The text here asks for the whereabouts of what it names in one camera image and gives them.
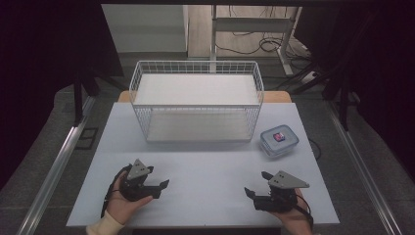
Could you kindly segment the black curtain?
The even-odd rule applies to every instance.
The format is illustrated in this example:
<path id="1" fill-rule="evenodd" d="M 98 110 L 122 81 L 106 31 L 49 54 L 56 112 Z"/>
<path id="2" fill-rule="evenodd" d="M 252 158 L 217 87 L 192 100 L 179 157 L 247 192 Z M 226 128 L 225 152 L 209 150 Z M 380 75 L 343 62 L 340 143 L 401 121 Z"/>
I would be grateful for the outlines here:
<path id="1" fill-rule="evenodd" d="M 0 189 L 80 78 L 122 76 L 101 0 L 0 0 Z"/>
<path id="2" fill-rule="evenodd" d="M 346 74 L 358 112 L 415 182 L 415 0 L 375 0 L 375 18 Z M 370 11 L 363 6 L 304 7 L 295 38 L 321 69 L 340 60 Z"/>

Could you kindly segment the white desk frame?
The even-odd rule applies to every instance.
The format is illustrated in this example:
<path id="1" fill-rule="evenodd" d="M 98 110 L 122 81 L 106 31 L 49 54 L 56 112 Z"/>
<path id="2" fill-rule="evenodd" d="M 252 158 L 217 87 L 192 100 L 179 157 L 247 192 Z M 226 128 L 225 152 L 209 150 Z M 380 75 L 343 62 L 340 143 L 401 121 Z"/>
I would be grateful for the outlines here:
<path id="1" fill-rule="evenodd" d="M 216 34 L 218 32 L 272 32 L 282 33 L 281 45 L 277 49 L 277 54 L 284 69 L 285 75 L 293 76 L 290 66 L 287 48 L 297 20 L 299 7 L 294 7 L 291 15 L 284 19 L 260 19 L 260 18 L 219 18 L 217 16 L 217 6 L 211 6 L 211 42 L 209 49 L 209 59 L 216 60 Z"/>

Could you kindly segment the white power strip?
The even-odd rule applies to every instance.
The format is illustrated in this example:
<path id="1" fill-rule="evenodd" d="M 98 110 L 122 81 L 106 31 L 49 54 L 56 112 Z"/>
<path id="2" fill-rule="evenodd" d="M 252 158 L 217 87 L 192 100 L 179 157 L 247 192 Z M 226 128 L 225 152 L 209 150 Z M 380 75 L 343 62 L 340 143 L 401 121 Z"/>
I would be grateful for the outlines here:
<path id="1" fill-rule="evenodd" d="M 319 73 L 317 71 L 311 71 L 309 72 L 300 82 L 302 84 L 306 84 L 309 81 L 313 80 L 314 78 L 316 78 L 319 75 Z"/>

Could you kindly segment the person's left hand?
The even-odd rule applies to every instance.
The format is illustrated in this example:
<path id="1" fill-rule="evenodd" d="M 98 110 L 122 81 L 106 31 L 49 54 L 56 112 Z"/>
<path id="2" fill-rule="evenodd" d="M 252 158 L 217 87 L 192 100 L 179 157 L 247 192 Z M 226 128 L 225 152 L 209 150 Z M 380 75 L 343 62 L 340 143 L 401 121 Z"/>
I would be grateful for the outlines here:
<path id="1" fill-rule="evenodd" d="M 125 171 L 115 181 L 107 205 L 108 214 L 121 225 L 125 225 L 138 210 L 153 200 L 152 196 L 136 202 L 126 200 L 119 192 L 119 185 L 124 175 Z"/>

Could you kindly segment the clear food container blue rim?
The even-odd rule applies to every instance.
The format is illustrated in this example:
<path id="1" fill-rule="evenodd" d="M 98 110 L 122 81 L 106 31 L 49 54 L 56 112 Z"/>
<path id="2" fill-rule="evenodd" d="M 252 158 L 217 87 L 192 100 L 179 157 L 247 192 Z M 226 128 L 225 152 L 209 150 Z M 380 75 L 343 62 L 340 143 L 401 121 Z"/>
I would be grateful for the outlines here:
<path id="1" fill-rule="evenodd" d="M 282 132 L 285 140 L 277 142 L 273 135 Z M 286 124 L 282 124 L 260 133 L 260 144 L 264 152 L 269 157 L 278 157 L 286 152 L 290 152 L 299 143 L 299 138 L 294 131 Z"/>

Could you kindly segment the black floor bracket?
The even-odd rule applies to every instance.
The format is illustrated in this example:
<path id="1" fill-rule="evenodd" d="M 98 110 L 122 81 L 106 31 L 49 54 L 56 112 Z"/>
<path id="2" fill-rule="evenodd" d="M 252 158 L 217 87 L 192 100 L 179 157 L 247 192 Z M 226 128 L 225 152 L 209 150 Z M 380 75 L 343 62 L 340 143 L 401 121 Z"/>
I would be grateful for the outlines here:
<path id="1" fill-rule="evenodd" d="M 76 150 L 91 150 L 98 134 L 98 127 L 86 127 L 82 130 L 75 145 Z"/>

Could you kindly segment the person's right hand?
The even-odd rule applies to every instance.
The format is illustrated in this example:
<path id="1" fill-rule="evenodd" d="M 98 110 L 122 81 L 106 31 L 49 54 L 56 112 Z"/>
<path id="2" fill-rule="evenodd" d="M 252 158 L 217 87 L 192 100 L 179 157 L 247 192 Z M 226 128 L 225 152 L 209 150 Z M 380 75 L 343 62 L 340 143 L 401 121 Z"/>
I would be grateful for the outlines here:
<path id="1" fill-rule="evenodd" d="M 274 212 L 273 215 L 282 222 L 291 235 L 313 235 L 307 217 L 300 211 L 292 209 L 284 213 Z"/>

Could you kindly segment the aluminium rail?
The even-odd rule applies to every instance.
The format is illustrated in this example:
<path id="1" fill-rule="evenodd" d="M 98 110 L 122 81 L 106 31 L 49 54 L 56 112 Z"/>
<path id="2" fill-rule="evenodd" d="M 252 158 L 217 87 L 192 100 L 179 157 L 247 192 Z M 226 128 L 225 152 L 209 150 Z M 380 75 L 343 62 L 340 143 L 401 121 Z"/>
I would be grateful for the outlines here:
<path id="1" fill-rule="evenodd" d="M 386 232 L 388 235 L 403 235 L 402 230 L 400 229 L 395 216 L 392 213 L 392 209 L 389 203 L 380 191 L 366 163 L 363 161 L 360 152 L 352 140 L 351 135 L 342 126 L 340 119 L 338 118 L 339 113 L 336 109 L 336 105 L 333 102 L 326 102 L 325 105 L 330 114 L 331 120 L 346 148 L 347 154 L 350 157 L 350 160 L 352 161 L 354 168 L 365 188 L 365 191 L 370 198 L 370 201 Z"/>
<path id="2" fill-rule="evenodd" d="M 75 145 L 80 138 L 87 120 L 90 117 L 90 113 L 95 102 L 96 99 L 94 97 L 88 96 L 86 98 L 85 103 L 81 107 L 82 113 L 78 125 L 73 126 L 69 130 L 69 134 L 67 135 L 60 152 L 47 173 L 16 235 L 34 235 L 34 232 L 36 231 L 36 228 L 55 192 L 55 189 L 61 180 Z"/>

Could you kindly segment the white cabinet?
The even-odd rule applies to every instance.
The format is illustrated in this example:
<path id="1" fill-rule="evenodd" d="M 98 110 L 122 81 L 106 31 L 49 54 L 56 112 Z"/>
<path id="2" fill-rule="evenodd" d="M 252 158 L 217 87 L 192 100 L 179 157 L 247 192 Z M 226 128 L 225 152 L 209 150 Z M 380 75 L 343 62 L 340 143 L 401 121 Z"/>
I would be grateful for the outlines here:
<path id="1" fill-rule="evenodd" d="M 119 53 L 171 52 L 188 49 L 187 5 L 102 4 Z"/>

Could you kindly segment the white wire storage rack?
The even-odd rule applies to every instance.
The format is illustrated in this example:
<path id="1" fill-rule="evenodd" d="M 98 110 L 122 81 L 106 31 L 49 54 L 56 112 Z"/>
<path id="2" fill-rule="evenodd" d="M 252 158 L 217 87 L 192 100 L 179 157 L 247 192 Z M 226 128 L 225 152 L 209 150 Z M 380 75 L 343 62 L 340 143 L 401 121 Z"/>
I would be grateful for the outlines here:
<path id="1" fill-rule="evenodd" d="M 140 61 L 129 85 L 149 142 L 249 142 L 263 99 L 252 61 Z"/>

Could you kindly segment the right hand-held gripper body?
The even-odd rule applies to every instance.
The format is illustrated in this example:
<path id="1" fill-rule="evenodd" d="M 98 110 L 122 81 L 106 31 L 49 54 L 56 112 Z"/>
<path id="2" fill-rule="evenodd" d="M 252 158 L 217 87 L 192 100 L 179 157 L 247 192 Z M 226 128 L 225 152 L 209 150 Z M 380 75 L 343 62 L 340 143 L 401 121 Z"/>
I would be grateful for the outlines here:
<path id="1" fill-rule="evenodd" d="M 298 204 L 296 190 L 309 187 L 305 181 L 283 170 L 266 181 L 270 192 L 267 196 L 256 196 L 253 200 L 257 211 L 289 212 Z"/>

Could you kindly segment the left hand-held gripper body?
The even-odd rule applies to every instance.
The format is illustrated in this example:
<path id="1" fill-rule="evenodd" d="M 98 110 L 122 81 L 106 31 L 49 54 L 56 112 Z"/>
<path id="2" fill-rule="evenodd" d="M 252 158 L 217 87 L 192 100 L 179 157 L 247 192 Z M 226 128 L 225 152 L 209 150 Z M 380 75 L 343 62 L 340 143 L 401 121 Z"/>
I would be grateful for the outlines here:
<path id="1" fill-rule="evenodd" d="M 122 177 L 119 192 L 130 202 L 136 202 L 148 196 L 158 199 L 161 195 L 161 189 L 158 186 L 146 186 L 144 184 L 148 175 L 147 166 L 139 159 L 134 164 L 130 164 L 126 169 L 126 174 Z"/>

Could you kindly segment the black metal stand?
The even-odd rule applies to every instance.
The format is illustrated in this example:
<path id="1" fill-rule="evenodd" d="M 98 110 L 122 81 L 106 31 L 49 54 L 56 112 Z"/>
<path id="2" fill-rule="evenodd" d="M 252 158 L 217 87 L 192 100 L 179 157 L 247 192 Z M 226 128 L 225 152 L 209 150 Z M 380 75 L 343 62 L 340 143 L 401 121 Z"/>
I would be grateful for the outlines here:
<path id="1" fill-rule="evenodd" d="M 86 109 L 83 107 L 82 90 L 85 90 L 89 97 L 96 97 L 100 93 L 100 88 L 95 78 L 98 77 L 120 91 L 127 89 L 127 86 L 121 84 L 115 78 L 104 74 L 94 68 L 79 70 L 73 77 L 73 98 L 74 98 L 74 126 L 79 126 L 85 117 Z"/>
<path id="2" fill-rule="evenodd" d="M 290 91 L 290 94 L 297 95 L 300 94 L 311 87 L 314 87 L 317 84 L 326 81 L 326 86 L 321 92 L 322 98 L 326 101 L 332 101 L 337 95 L 340 95 L 340 100 L 338 102 L 339 110 L 339 122 L 344 129 L 348 131 L 347 125 L 347 109 L 349 106 L 349 76 L 346 72 L 346 67 L 343 65 L 334 66 L 330 70 L 319 71 L 317 75 L 308 81 L 306 84 L 301 85 L 298 88 Z"/>

